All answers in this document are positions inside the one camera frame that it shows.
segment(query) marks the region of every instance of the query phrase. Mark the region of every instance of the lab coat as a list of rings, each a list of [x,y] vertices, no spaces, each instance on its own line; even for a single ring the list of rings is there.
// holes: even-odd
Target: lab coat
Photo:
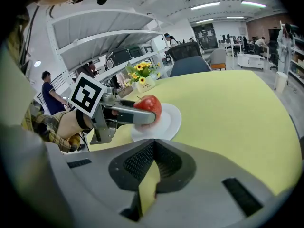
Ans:
[[[279,54],[278,71],[287,75],[291,61],[291,47],[295,45],[294,41],[295,37],[293,37],[292,40],[289,37],[286,38],[283,34],[283,30],[280,30],[279,36],[277,37]]]

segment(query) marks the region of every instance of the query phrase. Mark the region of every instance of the trash can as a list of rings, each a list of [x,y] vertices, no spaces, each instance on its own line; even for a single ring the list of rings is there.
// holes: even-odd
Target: trash can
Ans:
[[[275,91],[282,93],[287,83],[288,76],[285,73],[277,72],[275,79]]]

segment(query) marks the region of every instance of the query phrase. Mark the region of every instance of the white plate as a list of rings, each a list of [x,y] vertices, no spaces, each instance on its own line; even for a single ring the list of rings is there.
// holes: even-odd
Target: white plate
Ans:
[[[159,122],[143,132],[131,129],[131,136],[134,142],[142,139],[165,139],[171,140],[180,128],[181,112],[174,105],[161,104],[161,117]]]

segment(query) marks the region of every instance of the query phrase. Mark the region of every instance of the man in blue shirt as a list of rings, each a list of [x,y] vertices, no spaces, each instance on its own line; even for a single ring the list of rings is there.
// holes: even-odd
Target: man in blue shirt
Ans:
[[[44,82],[41,89],[42,96],[51,115],[65,111],[63,104],[68,106],[67,101],[55,92],[51,85],[51,74],[44,71],[41,78]]]

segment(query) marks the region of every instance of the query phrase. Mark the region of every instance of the gray chair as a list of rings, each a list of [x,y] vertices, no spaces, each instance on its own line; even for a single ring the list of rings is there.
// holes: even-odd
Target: gray chair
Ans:
[[[212,70],[224,68],[226,70],[226,52],[224,49],[215,49],[206,60]]]
[[[188,57],[174,63],[170,77],[209,72],[211,68],[208,63],[200,56]]]

